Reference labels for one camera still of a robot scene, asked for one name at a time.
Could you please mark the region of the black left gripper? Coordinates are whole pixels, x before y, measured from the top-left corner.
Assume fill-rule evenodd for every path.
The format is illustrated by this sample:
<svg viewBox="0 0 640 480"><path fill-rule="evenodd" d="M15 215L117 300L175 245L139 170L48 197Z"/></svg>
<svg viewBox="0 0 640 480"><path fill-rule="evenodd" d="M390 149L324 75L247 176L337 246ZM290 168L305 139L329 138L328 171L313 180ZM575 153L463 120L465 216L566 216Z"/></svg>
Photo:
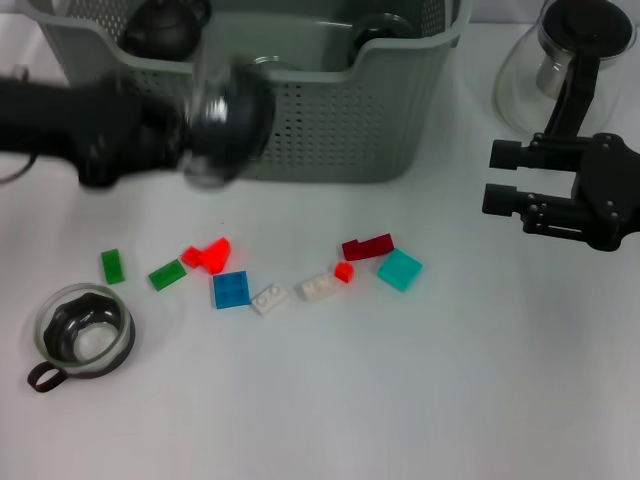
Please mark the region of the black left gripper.
<svg viewBox="0 0 640 480"><path fill-rule="evenodd" d="M154 169L184 169L190 138L154 138L149 126L183 131L187 120L173 102L130 94L113 81L61 87L1 80L1 150L64 159L88 187L106 188Z"/></svg>

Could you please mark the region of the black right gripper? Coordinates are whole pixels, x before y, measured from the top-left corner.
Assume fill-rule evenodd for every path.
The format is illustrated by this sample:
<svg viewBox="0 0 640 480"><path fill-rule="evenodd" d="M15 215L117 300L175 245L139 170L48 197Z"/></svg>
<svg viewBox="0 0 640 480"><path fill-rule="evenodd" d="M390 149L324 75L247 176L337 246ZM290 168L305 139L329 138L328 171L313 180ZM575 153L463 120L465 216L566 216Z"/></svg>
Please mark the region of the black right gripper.
<svg viewBox="0 0 640 480"><path fill-rule="evenodd" d="M625 236L639 231L639 154L617 135L595 135L582 156L580 138L537 133L528 145L495 140L489 166L577 173L572 195L589 212L583 233L595 250L615 251ZM576 203L567 198L487 184L482 212L504 217L518 214L527 234L576 234Z"/></svg>

